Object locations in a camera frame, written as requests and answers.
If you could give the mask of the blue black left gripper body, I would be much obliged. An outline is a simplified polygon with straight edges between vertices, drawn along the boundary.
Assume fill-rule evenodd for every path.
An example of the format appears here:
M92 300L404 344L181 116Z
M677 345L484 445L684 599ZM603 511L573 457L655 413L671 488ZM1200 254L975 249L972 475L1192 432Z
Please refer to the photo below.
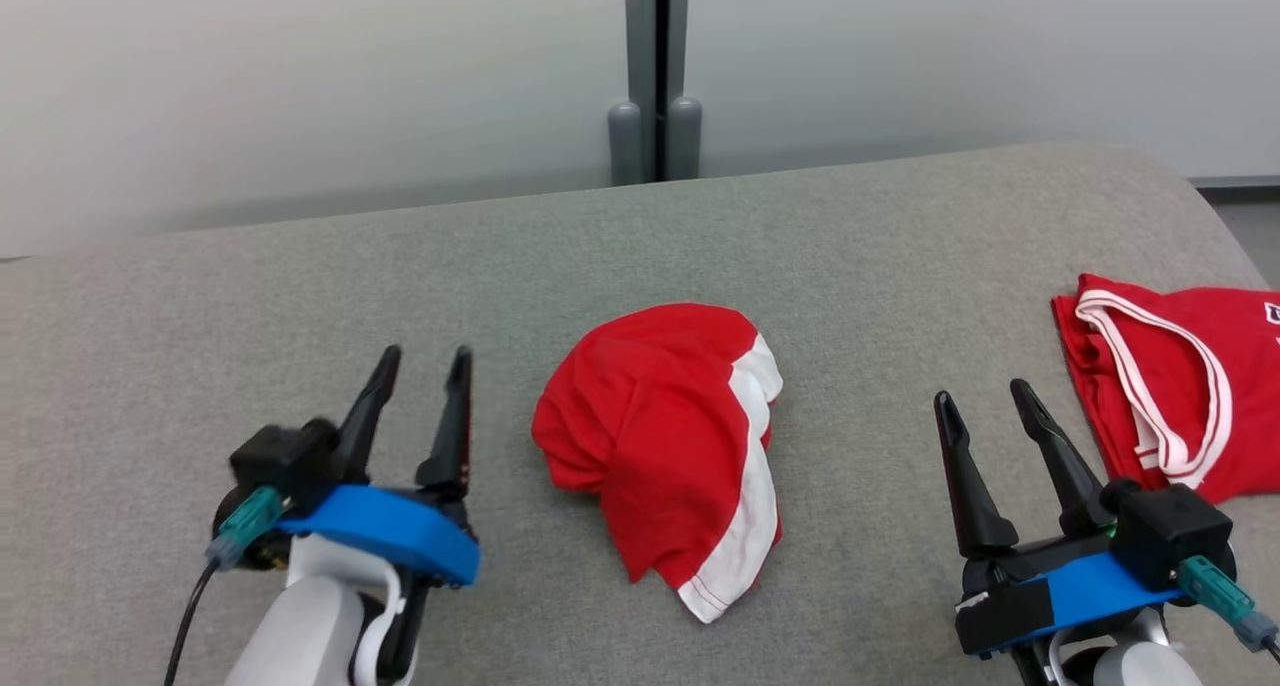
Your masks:
M307 516L284 516L276 530L312 535L447 585L475 584L480 546L439 509L381 488L342 484Z

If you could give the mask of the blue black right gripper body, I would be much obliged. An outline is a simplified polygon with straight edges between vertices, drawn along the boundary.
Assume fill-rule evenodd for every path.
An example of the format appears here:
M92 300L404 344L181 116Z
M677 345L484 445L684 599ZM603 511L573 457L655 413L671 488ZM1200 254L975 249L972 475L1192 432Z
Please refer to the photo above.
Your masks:
M1146 608L1164 607L1187 593L1175 582L1149 590L1110 552L1101 534L1075 543L1048 543L1032 553L1034 563L1057 559L1030 578L984 586L956 607L955 630L963 653L991 658L998 651L1062 632L1076 640L1116 634Z

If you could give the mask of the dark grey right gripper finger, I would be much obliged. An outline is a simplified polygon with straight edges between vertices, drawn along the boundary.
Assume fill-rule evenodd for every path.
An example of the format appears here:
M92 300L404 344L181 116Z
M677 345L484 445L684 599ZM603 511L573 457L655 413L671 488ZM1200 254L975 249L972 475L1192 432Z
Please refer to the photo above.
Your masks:
M942 390L933 408L960 555L986 559L1012 553L1018 531L1000 514L972 457L970 434L956 402Z
M1009 385L1024 431L1038 445L1059 500L1059 527L1066 538L1087 538L1114 525L1101 504L1103 486L1092 468L1024 379Z

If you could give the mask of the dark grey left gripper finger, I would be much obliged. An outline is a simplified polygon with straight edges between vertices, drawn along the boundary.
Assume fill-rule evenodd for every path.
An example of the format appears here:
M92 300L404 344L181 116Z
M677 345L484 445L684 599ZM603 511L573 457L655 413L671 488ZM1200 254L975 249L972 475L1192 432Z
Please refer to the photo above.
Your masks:
M342 484L369 484L369 457L385 404L392 399L401 367L402 349L389 346L370 379L349 408L335 448L335 467Z
M419 491L431 502L462 502L468 495L472 387L474 353L460 347L445 379L445 404L431 452L415 474Z

